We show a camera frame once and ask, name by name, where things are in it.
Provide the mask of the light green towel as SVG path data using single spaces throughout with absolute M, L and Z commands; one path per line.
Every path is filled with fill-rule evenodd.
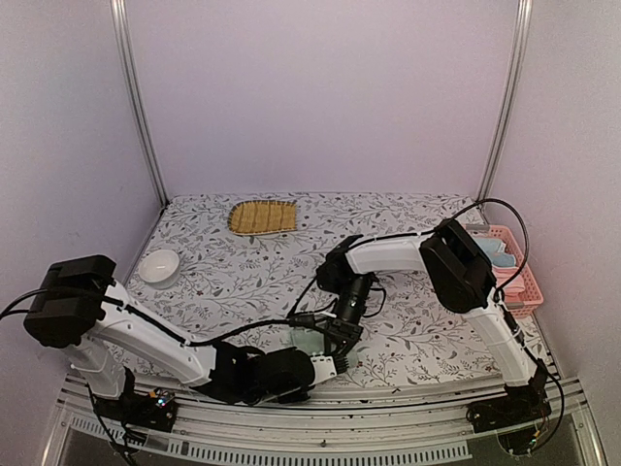
M 361 339 L 362 327 L 337 324 L 294 327 L 290 335 L 292 345 L 313 360 L 327 361 L 331 358 L 335 366 L 345 370 L 355 364 L 356 359 L 350 354 Z

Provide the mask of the pink towel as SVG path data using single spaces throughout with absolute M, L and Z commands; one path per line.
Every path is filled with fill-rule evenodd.
M 503 291 L 506 296 L 517 296 L 526 289 L 525 282 L 521 274 L 518 274 L 512 280 L 510 279 L 516 271 L 516 267 L 493 267 L 493 273 L 497 281 L 497 288 L 500 288 L 503 285 Z

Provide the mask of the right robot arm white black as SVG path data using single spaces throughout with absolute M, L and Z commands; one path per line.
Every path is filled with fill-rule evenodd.
M 347 237 L 326 254 L 315 276 L 321 290 L 355 300 L 341 303 L 337 315 L 357 323 L 373 278 L 396 271 L 425 272 L 441 305 L 461 315 L 481 338 L 505 382 L 501 410 L 508 422 L 521 423 L 538 409 L 550 379 L 545 365 L 526 346 L 489 257 L 457 220 L 445 219 L 425 233 Z

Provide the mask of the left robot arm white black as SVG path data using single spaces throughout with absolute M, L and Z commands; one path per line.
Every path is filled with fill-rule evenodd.
M 128 387 L 129 371 L 108 344 L 227 404 L 307 399 L 316 376 L 307 354 L 295 348 L 263 353 L 224 341 L 202 344 L 133 298 L 115 280 L 114 269 L 114 262 L 100 254 L 50 265 L 23 325 L 42 346 L 63 350 L 122 420 L 137 420 L 144 400 Z

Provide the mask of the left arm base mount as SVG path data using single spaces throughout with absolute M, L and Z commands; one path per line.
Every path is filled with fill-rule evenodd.
M 171 433 L 177 418 L 179 405 L 175 394 L 155 388 L 147 394 L 130 390 L 118 399 L 94 396 L 94 412 L 115 420 L 122 426 L 137 426 Z

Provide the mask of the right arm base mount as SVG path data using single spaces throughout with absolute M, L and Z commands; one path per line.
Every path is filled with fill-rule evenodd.
M 545 398 L 506 394 L 502 397 L 473 402 L 468 405 L 466 420 L 475 433 L 511 427 L 548 417 L 552 413 Z

